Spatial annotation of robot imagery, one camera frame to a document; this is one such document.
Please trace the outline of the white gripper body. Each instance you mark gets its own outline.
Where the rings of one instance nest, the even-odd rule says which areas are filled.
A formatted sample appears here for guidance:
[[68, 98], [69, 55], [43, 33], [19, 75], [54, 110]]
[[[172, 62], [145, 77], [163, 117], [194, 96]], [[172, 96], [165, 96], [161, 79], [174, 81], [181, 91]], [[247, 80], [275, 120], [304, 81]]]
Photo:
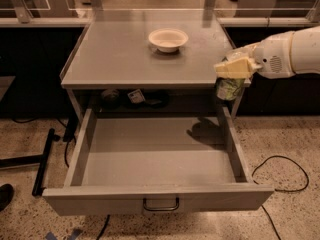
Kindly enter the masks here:
[[290, 57], [293, 35], [293, 31], [272, 35], [255, 46], [253, 58], [261, 76], [279, 79], [295, 75]]

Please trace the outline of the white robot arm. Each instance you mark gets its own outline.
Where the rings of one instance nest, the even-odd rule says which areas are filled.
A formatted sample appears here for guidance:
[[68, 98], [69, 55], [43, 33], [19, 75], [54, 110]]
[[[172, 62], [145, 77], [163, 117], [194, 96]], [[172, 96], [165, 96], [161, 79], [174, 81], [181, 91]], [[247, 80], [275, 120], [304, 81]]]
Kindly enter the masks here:
[[226, 54], [214, 65], [218, 78], [247, 79], [254, 73], [268, 79], [320, 73], [320, 27], [271, 35]]

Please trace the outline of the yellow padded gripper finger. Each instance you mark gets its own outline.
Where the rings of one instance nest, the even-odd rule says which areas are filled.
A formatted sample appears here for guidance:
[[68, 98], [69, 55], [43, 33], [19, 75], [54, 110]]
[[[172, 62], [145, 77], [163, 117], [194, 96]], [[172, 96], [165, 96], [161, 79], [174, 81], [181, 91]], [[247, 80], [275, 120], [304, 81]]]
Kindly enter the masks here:
[[233, 50], [230, 50], [225, 55], [226, 61], [234, 61], [240, 58], [248, 58], [249, 60], [254, 59], [254, 50], [257, 47], [258, 43], [253, 43], [249, 45], [245, 45]]
[[247, 79], [260, 68], [253, 58], [247, 56], [214, 65], [217, 77], [223, 79]]

